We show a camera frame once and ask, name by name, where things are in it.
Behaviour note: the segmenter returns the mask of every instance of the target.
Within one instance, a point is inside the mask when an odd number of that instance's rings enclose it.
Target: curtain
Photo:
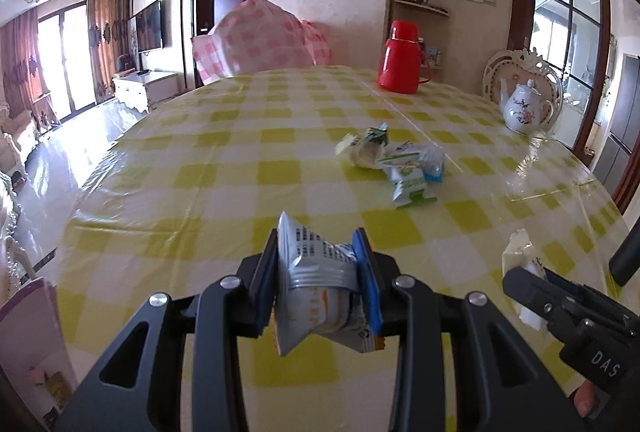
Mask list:
[[[36,120],[40,120],[41,113],[36,112],[33,102],[49,90],[40,67],[37,8],[28,10],[0,28],[0,51],[9,116],[15,118],[28,109]]]
[[[118,57],[129,53],[129,0],[87,0],[86,14],[95,98],[99,104],[113,97],[111,77],[116,72]]]

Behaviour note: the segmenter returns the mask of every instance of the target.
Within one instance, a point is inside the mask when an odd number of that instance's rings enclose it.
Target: white teapot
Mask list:
[[[554,116],[553,102],[543,100],[535,85],[533,80],[527,80],[527,85],[518,84],[513,95],[509,97],[507,82],[500,79],[500,110],[504,123],[511,131],[521,135],[528,136],[538,131]],[[549,104],[550,110],[541,120],[543,104]]]

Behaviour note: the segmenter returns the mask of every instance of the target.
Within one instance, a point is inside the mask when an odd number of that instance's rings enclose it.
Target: yellow and white tablecloth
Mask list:
[[[392,141],[446,149],[437,202],[395,209],[384,173],[335,157],[346,133],[382,122]],[[558,359],[560,344],[522,325],[502,294],[510,234],[527,229],[548,267],[639,309],[638,282],[620,292],[606,275],[627,233],[620,213],[560,143],[510,132],[496,105],[449,85],[401,96],[377,89],[372,70],[275,70],[161,106],[85,184],[58,248],[60,315],[79,378],[150,294],[192,295],[235,272],[282,211],[334,243],[364,227],[373,249],[434,291],[484,291],[565,388],[578,379]],[[396,341],[357,354],[312,336],[278,358],[268,330],[239,347],[252,430],[386,430]]]

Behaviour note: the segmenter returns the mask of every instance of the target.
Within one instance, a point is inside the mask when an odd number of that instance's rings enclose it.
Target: metal screw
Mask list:
[[[164,306],[167,302],[169,302],[169,295],[166,293],[154,293],[149,297],[149,304],[153,307]]]
[[[487,300],[488,298],[481,291],[474,291],[473,293],[469,293],[469,302],[474,306],[484,306]]]
[[[414,287],[415,279],[411,275],[399,275],[396,277],[396,285],[398,287],[410,288]]]
[[[237,288],[240,284],[242,283],[242,281],[240,280],[239,277],[236,277],[235,275],[229,275],[228,277],[225,277],[224,279],[222,279],[220,281],[220,285],[224,288],[224,289],[235,289]]]

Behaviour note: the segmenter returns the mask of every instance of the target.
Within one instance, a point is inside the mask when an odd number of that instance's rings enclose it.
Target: white cabinet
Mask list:
[[[116,98],[130,109],[141,113],[153,110],[160,102],[177,97],[180,89],[178,73],[150,71],[144,75],[135,73],[124,78],[114,78]]]

